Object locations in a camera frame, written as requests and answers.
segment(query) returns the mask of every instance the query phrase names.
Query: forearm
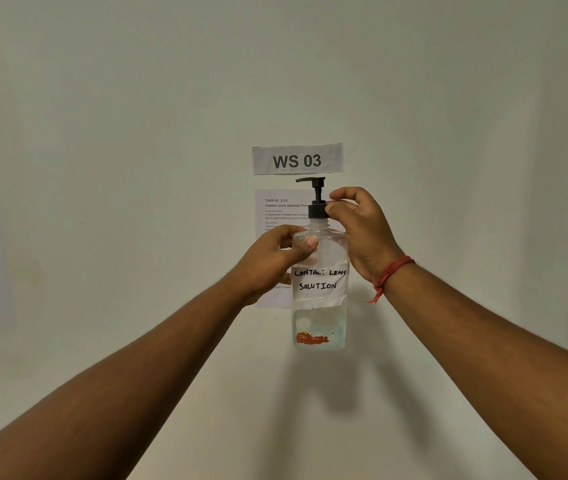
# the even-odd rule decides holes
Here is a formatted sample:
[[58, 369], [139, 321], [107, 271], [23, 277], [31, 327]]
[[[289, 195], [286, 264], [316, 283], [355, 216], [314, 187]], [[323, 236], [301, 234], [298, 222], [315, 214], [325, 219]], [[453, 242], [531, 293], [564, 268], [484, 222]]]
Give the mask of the forearm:
[[568, 478], [568, 351], [416, 265], [384, 294], [513, 453], [540, 479]]
[[126, 477], [245, 298], [223, 280], [48, 395], [0, 431], [0, 479]]

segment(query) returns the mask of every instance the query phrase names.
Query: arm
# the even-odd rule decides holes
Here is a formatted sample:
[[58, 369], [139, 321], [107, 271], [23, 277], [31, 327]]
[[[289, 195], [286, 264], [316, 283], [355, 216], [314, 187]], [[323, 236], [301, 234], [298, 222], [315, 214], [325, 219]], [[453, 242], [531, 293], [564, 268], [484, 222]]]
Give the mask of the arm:
[[0, 480], [127, 477], [243, 306], [311, 255], [313, 238], [280, 250], [301, 230], [262, 235], [216, 285], [0, 431]]
[[[354, 267], [374, 282], [404, 255], [375, 200], [338, 189], [329, 215]], [[421, 267], [403, 266], [384, 295], [495, 434], [543, 480], [568, 479], [568, 351], [488, 311]]]

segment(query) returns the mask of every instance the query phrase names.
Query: pump head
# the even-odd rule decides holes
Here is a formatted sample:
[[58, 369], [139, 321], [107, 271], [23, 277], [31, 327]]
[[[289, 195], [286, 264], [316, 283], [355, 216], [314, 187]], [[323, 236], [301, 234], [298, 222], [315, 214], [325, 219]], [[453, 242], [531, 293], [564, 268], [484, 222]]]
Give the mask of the pump head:
[[308, 206], [309, 219], [328, 219], [326, 213], [326, 201], [322, 200], [322, 187], [324, 186], [326, 177], [304, 177], [297, 178], [296, 182], [311, 182], [315, 189], [315, 200]]

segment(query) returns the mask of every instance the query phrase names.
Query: red thread bracelet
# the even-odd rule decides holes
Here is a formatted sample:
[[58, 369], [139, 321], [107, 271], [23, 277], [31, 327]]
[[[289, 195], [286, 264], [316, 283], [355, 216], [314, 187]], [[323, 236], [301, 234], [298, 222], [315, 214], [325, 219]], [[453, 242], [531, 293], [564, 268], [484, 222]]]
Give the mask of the red thread bracelet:
[[384, 269], [384, 273], [379, 279], [373, 284], [373, 288], [377, 291], [375, 298], [371, 301], [367, 301], [367, 303], [377, 303], [377, 300], [384, 294], [384, 283], [388, 278], [391, 277], [393, 273], [395, 273], [400, 267], [404, 264], [414, 263], [415, 259], [411, 258], [410, 256], [404, 256], [399, 258], [398, 260], [393, 261], [386, 269]]

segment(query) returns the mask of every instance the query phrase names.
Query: bottle neck thread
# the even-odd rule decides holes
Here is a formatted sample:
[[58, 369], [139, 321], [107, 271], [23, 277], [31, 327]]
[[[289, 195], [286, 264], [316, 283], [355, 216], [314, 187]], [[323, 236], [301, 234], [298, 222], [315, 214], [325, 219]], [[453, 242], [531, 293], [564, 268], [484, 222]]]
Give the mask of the bottle neck thread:
[[308, 219], [308, 230], [327, 230], [328, 219]]

